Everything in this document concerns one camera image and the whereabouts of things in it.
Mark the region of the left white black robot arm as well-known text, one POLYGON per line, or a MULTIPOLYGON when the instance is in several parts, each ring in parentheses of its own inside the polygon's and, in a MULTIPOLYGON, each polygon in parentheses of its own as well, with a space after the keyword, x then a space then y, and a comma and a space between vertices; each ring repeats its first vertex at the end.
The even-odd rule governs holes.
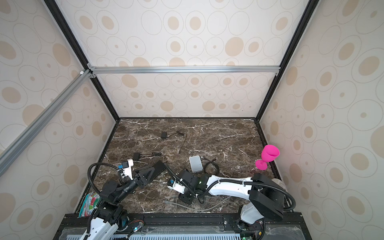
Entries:
POLYGON ((82 240, 109 240, 116 232, 128 231, 128 235, 123 237, 128 240, 135 232, 144 226, 144 221, 140 219, 130 219, 127 210, 121 202, 133 194, 137 188, 145 187, 160 175, 166 166, 162 161, 158 161, 151 167, 136 170, 132 179, 126 180, 125 184, 111 180, 103 185, 100 191, 92 179, 92 169, 95 166, 108 166, 119 170, 116 166, 107 163, 95 163, 88 168, 87 176, 91 187, 100 196, 100 201, 88 218, 87 229, 81 236, 82 240))

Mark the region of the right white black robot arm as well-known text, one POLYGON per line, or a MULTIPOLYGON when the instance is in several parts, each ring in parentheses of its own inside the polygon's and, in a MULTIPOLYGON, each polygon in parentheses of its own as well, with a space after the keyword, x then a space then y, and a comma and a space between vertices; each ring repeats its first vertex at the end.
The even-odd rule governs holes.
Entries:
POLYGON ((285 211, 294 210, 295 198, 283 187, 260 173, 251 178, 232 179, 203 174, 200 177, 182 171, 171 174, 167 187, 179 193, 179 199, 190 205, 194 199, 203 201, 206 196, 228 196, 248 200, 242 206, 240 221, 252 225, 267 218, 281 221, 285 211))

